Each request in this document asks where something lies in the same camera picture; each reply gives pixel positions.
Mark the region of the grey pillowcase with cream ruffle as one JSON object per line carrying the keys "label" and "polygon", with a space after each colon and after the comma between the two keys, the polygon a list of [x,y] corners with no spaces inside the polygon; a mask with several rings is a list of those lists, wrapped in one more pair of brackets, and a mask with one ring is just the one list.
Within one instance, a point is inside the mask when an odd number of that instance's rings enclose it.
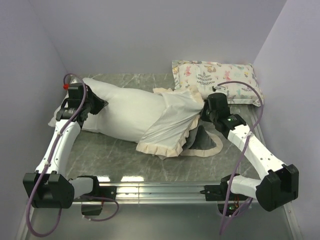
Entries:
{"label": "grey pillowcase with cream ruffle", "polygon": [[204,100],[196,86],[178,90],[155,88],[153,93],[163,97],[165,110],[138,141],[138,152],[161,159],[206,158],[221,152],[221,139],[200,124]]}

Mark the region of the white pillow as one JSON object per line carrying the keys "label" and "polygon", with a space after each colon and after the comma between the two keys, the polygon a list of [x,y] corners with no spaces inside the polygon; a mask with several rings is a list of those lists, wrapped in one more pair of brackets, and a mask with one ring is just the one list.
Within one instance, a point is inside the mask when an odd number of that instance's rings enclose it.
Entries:
{"label": "white pillow", "polygon": [[83,131],[137,143],[167,109],[164,97],[159,94],[121,88],[87,77],[83,82],[100,99],[108,102],[98,114],[88,114]]}

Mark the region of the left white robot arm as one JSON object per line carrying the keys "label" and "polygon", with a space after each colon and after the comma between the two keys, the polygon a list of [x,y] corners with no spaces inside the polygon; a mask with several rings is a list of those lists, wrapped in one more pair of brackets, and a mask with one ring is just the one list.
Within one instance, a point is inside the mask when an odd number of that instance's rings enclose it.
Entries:
{"label": "left white robot arm", "polygon": [[67,209],[84,195],[96,201],[101,195],[96,176],[66,178],[66,167],[74,142],[90,114],[108,105],[83,83],[67,85],[68,97],[56,113],[55,129],[48,149],[33,173],[23,178],[23,186],[34,208]]}

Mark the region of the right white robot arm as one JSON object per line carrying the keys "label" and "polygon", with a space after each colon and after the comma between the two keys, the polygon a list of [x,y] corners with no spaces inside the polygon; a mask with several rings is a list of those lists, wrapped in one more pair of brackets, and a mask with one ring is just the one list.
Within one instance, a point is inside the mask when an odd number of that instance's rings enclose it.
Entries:
{"label": "right white robot arm", "polygon": [[299,170],[273,155],[253,134],[249,125],[238,114],[232,114],[223,93],[212,93],[204,101],[201,119],[213,123],[215,129],[234,144],[252,164],[259,179],[238,173],[220,181],[220,194],[226,200],[236,195],[256,199],[271,212],[299,196]]}

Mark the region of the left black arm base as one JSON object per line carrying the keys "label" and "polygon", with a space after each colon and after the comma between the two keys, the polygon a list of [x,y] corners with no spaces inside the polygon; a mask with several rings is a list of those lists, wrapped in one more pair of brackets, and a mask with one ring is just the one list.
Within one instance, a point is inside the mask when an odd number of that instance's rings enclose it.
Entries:
{"label": "left black arm base", "polygon": [[[99,187],[95,193],[87,193],[81,196],[81,214],[87,220],[94,222],[102,222],[110,220],[113,218],[119,211],[119,204],[116,201],[117,187],[116,186],[102,186]],[[107,203],[114,203],[115,210],[108,217],[104,218],[95,218],[92,217],[101,217],[104,205]]]}

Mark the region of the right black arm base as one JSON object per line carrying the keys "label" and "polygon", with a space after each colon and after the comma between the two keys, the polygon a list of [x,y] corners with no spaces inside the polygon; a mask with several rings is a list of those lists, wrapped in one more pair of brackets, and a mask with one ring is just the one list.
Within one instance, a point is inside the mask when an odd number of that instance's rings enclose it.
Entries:
{"label": "right black arm base", "polygon": [[[222,202],[217,205],[218,211],[222,214],[224,210],[224,204],[227,196],[228,183],[231,175],[227,175],[220,180],[220,184],[205,185],[204,189],[200,191],[200,194],[205,195],[207,202]],[[239,207],[240,202],[245,201],[248,197],[242,194],[230,193],[228,198],[228,205],[226,208],[226,216],[231,216]]]}

